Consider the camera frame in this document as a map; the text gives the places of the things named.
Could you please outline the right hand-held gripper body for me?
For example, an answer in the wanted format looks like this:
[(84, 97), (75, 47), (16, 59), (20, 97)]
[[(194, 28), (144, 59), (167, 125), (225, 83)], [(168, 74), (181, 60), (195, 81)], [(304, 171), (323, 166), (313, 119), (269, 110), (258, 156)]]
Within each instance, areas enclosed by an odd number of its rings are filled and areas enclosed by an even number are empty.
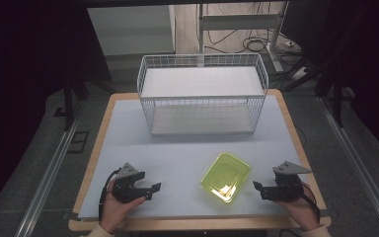
[(300, 174), (311, 173), (310, 169), (285, 161), (272, 168), (275, 174), (275, 187), (260, 186), (262, 199), (277, 201), (296, 201), (304, 194)]

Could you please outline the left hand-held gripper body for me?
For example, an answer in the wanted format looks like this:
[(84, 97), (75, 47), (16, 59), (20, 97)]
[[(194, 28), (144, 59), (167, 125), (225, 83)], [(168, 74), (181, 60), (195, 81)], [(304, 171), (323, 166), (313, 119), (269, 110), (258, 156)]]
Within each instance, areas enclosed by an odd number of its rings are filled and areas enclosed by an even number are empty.
[(143, 180), (145, 173), (138, 171), (131, 164), (126, 162), (114, 179), (112, 194), (121, 203), (129, 203), (138, 198), (152, 198), (151, 188), (137, 188), (135, 183)]

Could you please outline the yellow-green plastic tray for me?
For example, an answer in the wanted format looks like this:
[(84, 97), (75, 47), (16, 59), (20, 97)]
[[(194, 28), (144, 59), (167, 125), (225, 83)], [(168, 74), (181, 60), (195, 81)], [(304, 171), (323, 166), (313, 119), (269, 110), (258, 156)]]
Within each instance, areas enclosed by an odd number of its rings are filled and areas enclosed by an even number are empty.
[(200, 181), (201, 187), (224, 203), (230, 203), (251, 173), (245, 161), (230, 153), (221, 153)]

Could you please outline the white wire basket rack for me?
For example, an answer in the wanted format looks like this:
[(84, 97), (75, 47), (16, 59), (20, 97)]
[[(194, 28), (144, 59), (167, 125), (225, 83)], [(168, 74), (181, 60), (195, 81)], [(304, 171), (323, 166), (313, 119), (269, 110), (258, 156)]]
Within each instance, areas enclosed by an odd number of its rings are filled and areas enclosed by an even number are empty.
[(258, 53), (145, 55), (137, 77), (153, 135), (253, 133), (267, 89)]

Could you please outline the person's left hand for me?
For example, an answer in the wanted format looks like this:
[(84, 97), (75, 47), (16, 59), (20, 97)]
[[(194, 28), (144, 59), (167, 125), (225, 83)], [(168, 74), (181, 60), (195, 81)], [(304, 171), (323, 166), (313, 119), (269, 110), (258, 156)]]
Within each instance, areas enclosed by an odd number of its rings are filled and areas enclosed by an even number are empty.
[(122, 203), (113, 196), (114, 181), (110, 181), (103, 201), (103, 212), (99, 225), (108, 234), (115, 234), (117, 228), (127, 215), (136, 207), (146, 201), (139, 197), (129, 203)]

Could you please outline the person's right hand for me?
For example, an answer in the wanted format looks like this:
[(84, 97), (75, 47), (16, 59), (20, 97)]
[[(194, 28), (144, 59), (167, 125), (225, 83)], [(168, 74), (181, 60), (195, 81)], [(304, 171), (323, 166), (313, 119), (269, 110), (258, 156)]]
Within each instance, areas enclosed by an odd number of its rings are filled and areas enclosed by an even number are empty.
[(303, 231), (312, 231), (320, 226), (316, 213), (312, 205), (304, 198), (296, 201), (278, 201), (277, 204), (282, 206), (291, 216), (291, 218), (302, 228)]

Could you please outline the black tripod stand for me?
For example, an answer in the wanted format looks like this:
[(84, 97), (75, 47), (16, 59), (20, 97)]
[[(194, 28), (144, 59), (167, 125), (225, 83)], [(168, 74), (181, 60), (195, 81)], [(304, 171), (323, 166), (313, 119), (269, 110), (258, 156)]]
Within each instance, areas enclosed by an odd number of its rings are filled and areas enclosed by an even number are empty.
[(79, 101), (86, 101), (89, 98), (90, 92), (86, 86), (87, 82), (109, 94), (115, 93), (113, 87), (105, 84), (105, 81), (112, 80), (111, 73), (105, 62), (102, 66), (94, 66), (89, 69), (78, 69), (73, 66), (65, 66), (63, 68), (62, 80), (64, 108), (58, 108), (54, 115), (56, 117), (65, 117), (65, 130), (70, 129), (73, 126), (73, 121), (75, 119), (73, 96), (76, 96)]

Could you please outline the white power strip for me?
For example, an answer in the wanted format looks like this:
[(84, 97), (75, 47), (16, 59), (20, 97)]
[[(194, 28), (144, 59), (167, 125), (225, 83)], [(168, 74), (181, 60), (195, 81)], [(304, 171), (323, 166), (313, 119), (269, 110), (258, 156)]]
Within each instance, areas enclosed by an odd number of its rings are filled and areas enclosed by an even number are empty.
[(305, 76), (309, 71), (310, 71), (310, 69), (308, 67), (301, 67), (297, 72), (295, 72), (292, 75), (292, 79), (298, 80), (298, 79), (302, 78), (303, 76)]

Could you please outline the white cabinet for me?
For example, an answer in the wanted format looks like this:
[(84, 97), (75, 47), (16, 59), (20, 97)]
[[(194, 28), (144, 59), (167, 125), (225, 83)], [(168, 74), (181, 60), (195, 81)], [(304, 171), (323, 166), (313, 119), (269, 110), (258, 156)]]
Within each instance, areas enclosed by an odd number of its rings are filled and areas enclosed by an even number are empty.
[(88, 14), (105, 56), (176, 49), (172, 5), (89, 8)]

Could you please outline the metal floor rail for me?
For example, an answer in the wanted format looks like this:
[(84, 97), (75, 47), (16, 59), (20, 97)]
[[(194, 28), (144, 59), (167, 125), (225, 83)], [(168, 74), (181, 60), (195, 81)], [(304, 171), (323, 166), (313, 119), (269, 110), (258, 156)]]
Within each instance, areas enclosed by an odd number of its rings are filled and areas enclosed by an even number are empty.
[(339, 124), (333, 118), (332, 109), (330, 107), (329, 102), (325, 98), (321, 97), (318, 97), (317, 101), (320, 104), (330, 127), (334, 131), (337, 140), (341, 144), (341, 147), (347, 159), (351, 163), (351, 166), (359, 182), (364, 187), (366, 194), (368, 195), (377, 214), (379, 215), (379, 188), (376, 186), (376, 183), (371, 177), (368, 169), (365, 167), (357, 150), (355, 149), (349, 137), (347, 136), (347, 133), (345, 132), (344, 128), (339, 126)]
[(75, 118), (69, 128), (63, 133), (61, 141), (38, 183), (38, 188), (33, 195), (14, 237), (32, 236), (80, 119), (80, 117)]

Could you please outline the metal stand frame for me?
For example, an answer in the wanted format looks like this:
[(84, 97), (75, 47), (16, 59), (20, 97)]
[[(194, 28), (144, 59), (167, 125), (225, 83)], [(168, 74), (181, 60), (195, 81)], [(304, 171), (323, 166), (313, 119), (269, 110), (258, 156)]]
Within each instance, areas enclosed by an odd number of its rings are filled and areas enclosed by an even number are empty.
[(198, 18), (198, 52), (204, 53), (205, 31), (230, 31), (230, 30), (272, 30), (272, 37), (265, 44), (265, 49), (276, 73), (283, 71), (282, 65), (276, 55), (276, 42), (283, 24), (288, 1), (283, 1), (275, 14), (242, 14), (213, 16), (203, 13), (202, 4), (197, 5)]

